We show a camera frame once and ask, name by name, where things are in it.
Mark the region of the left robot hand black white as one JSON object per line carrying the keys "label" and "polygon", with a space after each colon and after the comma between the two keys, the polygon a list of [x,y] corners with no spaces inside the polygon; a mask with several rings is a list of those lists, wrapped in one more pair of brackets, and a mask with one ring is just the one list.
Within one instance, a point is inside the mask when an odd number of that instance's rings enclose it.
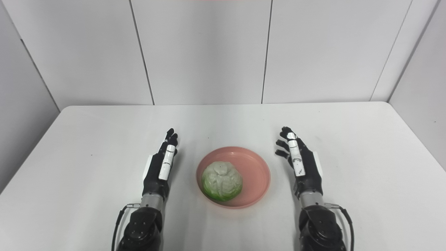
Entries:
{"label": "left robot hand black white", "polygon": [[169,174],[177,154],[178,135],[174,129],[167,131],[159,151],[152,155],[143,180],[142,207],[161,211],[169,195]]}

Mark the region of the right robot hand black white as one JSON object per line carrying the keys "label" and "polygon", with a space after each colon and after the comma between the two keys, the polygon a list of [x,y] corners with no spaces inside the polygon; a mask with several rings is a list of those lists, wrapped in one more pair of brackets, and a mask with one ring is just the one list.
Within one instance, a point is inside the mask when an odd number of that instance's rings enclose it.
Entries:
{"label": "right robot hand black white", "polygon": [[281,147],[275,155],[287,160],[294,173],[293,194],[302,208],[323,206],[322,176],[312,152],[306,144],[290,129],[282,127],[276,145]]}

